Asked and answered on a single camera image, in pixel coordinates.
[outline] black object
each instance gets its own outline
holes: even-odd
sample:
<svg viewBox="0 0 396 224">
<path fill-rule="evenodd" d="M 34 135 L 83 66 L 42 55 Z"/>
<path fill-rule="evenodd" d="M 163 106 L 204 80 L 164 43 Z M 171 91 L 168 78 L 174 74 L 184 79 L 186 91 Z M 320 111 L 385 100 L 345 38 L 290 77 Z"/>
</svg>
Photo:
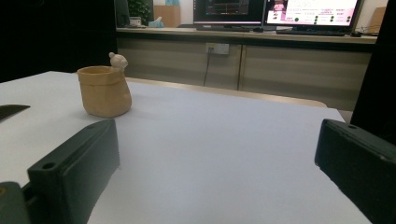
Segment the black object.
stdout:
<svg viewBox="0 0 396 224">
<path fill-rule="evenodd" d="M 130 25 L 128 0 L 114 0 L 116 6 L 117 27 Z"/>
<path fill-rule="evenodd" d="M 252 28 L 227 26 L 197 26 L 197 31 L 250 32 Z"/>
<path fill-rule="evenodd" d="M 29 107 L 29 105 L 0 105 L 0 121 Z"/>
<path fill-rule="evenodd" d="M 354 32 L 350 33 L 350 36 L 352 36 L 352 37 L 361 37 L 361 35 L 362 35 L 362 32 L 359 32 L 359 31 L 354 31 Z"/>
<path fill-rule="evenodd" d="M 396 146 L 355 125 L 325 119 L 315 163 L 371 222 L 396 223 Z"/>
<path fill-rule="evenodd" d="M 198 26 L 202 26 L 202 25 L 183 23 L 183 24 L 180 24 L 177 28 L 197 28 Z"/>
<path fill-rule="evenodd" d="M 89 125 L 31 166 L 30 182 L 0 183 L 2 224 L 85 224 L 120 166 L 114 119 Z"/>
<path fill-rule="evenodd" d="M 262 33 L 262 32 L 264 32 L 264 29 L 262 27 L 256 27 L 256 28 L 254 28 L 251 31 L 253 31 L 255 33 Z"/>
<path fill-rule="evenodd" d="M 300 31 L 300 30 L 276 30 L 277 35 L 324 35 L 324 36 L 344 36 L 347 33 L 334 31 Z"/>
<path fill-rule="evenodd" d="M 396 2 L 388 1 L 350 123 L 396 144 Z"/>
<path fill-rule="evenodd" d="M 0 82 L 110 65 L 118 52 L 114 0 L 12 0 L 0 8 Z"/>
</svg>

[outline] small box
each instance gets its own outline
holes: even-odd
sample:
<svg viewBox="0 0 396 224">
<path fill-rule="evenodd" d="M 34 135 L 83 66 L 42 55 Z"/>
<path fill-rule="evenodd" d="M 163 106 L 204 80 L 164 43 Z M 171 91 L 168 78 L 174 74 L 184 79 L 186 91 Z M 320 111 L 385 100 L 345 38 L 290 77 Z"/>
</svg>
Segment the small box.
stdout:
<svg viewBox="0 0 396 224">
<path fill-rule="evenodd" d="M 129 24 L 132 26 L 141 26 L 142 25 L 142 19 L 140 17 L 130 17 L 129 18 Z"/>
<path fill-rule="evenodd" d="M 162 21 L 149 21 L 148 22 L 148 27 L 163 28 L 163 22 Z"/>
</svg>

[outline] keyboard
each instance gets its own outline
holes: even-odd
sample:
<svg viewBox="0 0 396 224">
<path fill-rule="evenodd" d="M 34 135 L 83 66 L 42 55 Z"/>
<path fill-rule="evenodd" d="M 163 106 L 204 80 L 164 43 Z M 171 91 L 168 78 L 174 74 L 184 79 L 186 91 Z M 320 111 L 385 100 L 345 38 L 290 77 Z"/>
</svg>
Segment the keyboard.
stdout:
<svg viewBox="0 0 396 224">
<path fill-rule="evenodd" d="M 277 35 L 323 35 L 323 36 L 344 36 L 347 33 L 333 31 L 296 31 L 296 30 L 277 30 Z"/>
<path fill-rule="evenodd" d="M 244 27 L 204 27 L 196 28 L 197 31 L 221 31 L 221 32 L 250 32 L 251 28 Z"/>
</svg>

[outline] computer monitor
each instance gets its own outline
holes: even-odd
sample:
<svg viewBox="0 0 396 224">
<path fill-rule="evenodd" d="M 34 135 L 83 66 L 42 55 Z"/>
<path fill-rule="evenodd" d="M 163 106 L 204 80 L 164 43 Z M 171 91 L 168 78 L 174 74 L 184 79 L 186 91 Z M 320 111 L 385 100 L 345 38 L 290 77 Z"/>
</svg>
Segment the computer monitor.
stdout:
<svg viewBox="0 0 396 224">
<path fill-rule="evenodd" d="M 116 9 L 117 27 L 125 27 L 130 23 L 128 0 L 114 0 L 114 7 Z"/>
<path fill-rule="evenodd" d="M 193 0 L 195 25 L 261 26 L 263 0 Z"/>
<path fill-rule="evenodd" d="M 361 0 L 264 0 L 264 25 L 351 32 Z"/>
</svg>

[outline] white table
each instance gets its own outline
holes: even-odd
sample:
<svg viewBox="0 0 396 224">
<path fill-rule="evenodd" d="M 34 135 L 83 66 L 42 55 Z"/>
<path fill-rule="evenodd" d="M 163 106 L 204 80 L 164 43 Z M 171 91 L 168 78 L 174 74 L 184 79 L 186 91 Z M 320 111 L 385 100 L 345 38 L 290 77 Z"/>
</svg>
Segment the white table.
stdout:
<svg viewBox="0 0 396 224">
<path fill-rule="evenodd" d="M 128 83 L 115 118 L 121 168 L 90 224 L 370 223 L 314 164 L 323 119 L 337 110 Z M 0 122 L 0 181 L 85 126 L 78 77 L 48 72 L 0 84 L 0 105 L 31 108 Z"/>
</svg>

